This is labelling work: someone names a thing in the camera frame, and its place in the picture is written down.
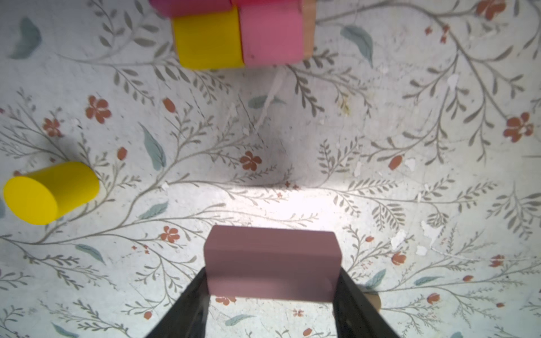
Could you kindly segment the small magenta cube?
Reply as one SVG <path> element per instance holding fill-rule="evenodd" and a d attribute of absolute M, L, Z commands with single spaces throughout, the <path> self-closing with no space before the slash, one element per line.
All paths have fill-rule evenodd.
<path fill-rule="evenodd" d="M 149 4 L 167 18 L 213 14 L 232 9 L 231 0 L 149 0 Z"/>

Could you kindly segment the magenta square block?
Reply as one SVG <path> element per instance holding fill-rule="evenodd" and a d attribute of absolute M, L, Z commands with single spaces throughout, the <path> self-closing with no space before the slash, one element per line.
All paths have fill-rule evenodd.
<path fill-rule="evenodd" d="M 231 4 L 238 8 L 246 6 L 259 6 L 267 4 L 295 3 L 295 0 L 231 0 Z"/>

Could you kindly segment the yellow rectangular block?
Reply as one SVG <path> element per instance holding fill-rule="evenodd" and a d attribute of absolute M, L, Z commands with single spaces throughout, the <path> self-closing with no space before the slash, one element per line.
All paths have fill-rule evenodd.
<path fill-rule="evenodd" d="M 239 13 L 189 15 L 172 20 L 180 65 L 190 70 L 243 68 Z"/>

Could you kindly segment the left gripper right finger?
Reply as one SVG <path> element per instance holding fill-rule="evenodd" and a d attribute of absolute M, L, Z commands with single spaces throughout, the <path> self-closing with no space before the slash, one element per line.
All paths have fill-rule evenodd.
<path fill-rule="evenodd" d="M 332 305 L 338 338 L 399 338 L 343 268 Z"/>

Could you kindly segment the yellow cylinder block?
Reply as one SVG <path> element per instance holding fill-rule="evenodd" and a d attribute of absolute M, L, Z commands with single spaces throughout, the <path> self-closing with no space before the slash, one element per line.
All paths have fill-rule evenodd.
<path fill-rule="evenodd" d="M 32 225 L 47 225 L 99 193 L 99 179 L 80 162 L 66 162 L 11 178 L 4 186 L 7 207 Z"/>

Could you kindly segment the plain wood rectangular block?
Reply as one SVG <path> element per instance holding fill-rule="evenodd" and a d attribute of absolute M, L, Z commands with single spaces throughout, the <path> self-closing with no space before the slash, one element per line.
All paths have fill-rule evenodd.
<path fill-rule="evenodd" d="M 314 52 L 314 35 L 316 28 L 317 0 L 302 0 L 301 11 L 303 16 L 304 33 L 304 60 L 312 57 Z"/>

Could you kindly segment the light pink rectangular block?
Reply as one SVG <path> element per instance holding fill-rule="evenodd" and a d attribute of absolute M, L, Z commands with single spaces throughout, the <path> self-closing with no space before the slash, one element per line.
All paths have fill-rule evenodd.
<path fill-rule="evenodd" d="M 333 232 L 217 225 L 204 260 L 212 295 L 331 302 L 342 252 Z"/>

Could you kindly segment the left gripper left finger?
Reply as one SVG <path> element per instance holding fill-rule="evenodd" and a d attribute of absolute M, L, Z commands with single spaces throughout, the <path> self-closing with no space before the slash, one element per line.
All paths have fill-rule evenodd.
<path fill-rule="evenodd" d="M 202 268 L 146 338 L 205 338 L 210 298 Z"/>

